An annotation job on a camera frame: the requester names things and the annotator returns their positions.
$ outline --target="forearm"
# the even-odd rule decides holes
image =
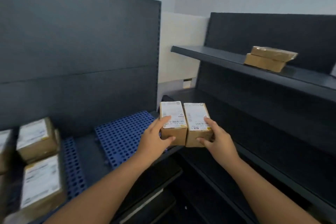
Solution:
[[[136,155],[62,207],[46,224],[109,223],[127,193],[149,165]]]
[[[318,223],[243,160],[239,159],[224,168],[240,187],[260,223]]]

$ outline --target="hand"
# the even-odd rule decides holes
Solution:
[[[213,158],[225,169],[240,160],[236,147],[231,136],[218,124],[209,118],[204,118],[205,122],[212,128],[215,134],[215,141],[210,142],[204,138],[196,138],[212,154]]]
[[[169,137],[166,140],[162,140],[159,137],[160,129],[170,119],[171,116],[165,116],[161,119],[154,120],[141,136],[138,149],[134,156],[144,161],[148,167],[157,160],[164,150],[170,146],[171,142],[175,140],[175,137]]]

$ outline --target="blue plastic pallet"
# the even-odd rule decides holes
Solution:
[[[98,139],[113,169],[137,150],[142,133],[154,121],[147,111],[111,121],[95,128]]]
[[[72,137],[66,138],[62,142],[63,164],[65,168],[66,186],[68,190],[68,199],[65,205],[74,197],[78,196],[87,189],[86,181],[79,163],[79,156],[76,149],[75,141]],[[56,210],[46,214],[45,216],[31,222],[30,224],[41,224],[45,222],[51,215],[57,212],[63,205]]]

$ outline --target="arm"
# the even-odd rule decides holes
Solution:
[[[214,131],[215,141],[209,142],[204,138],[198,140],[236,181],[260,223],[319,223],[244,162],[224,129],[209,118],[204,120]]]
[[[160,129],[170,118],[155,120],[145,130],[137,152],[128,161],[71,200],[45,223],[109,223],[135,181],[175,139],[159,137]]]

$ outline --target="finger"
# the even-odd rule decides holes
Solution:
[[[212,142],[205,140],[203,137],[197,137],[197,141],[199,141],[202,145],[204,145],[207,149],[212,145]]]
[[[162,141],[166,144],[166,148],[167,148],[168,146],[170,146],[170,144],[171,144],[175,139],[176,139],[176,137],[171,136],[171,137],[168,137],[167,139],[162,140]]]
[[[214,120],[204,117],[204,121],[211,127],[214,133],[219,133],[221,132],[221,130],[224,131],[224,129],[218,126],[217,122],[215,122]]]
[[[171,116],[165,116],[159,119],[153,126],[152,131],[158,133],[160,129],[163,127],[171,119]]]
[[[157,123],[157,121],[159,120],[159,118],[155,119],[149,126],[148,126],[148,130],[151,130],[155,124]]]

